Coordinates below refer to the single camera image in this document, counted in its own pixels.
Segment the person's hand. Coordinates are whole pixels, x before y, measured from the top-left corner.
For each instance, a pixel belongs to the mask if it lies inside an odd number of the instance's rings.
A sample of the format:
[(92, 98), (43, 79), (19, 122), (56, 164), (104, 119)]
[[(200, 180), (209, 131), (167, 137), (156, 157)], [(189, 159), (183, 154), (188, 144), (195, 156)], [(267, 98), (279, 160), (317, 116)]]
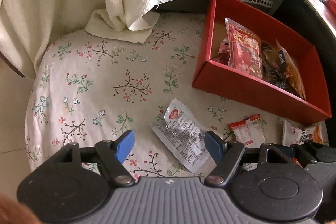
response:
[(38, 217), (24, 204), (13, 201), (1, 194), (1, 223), (3, 224), (40, 224)]

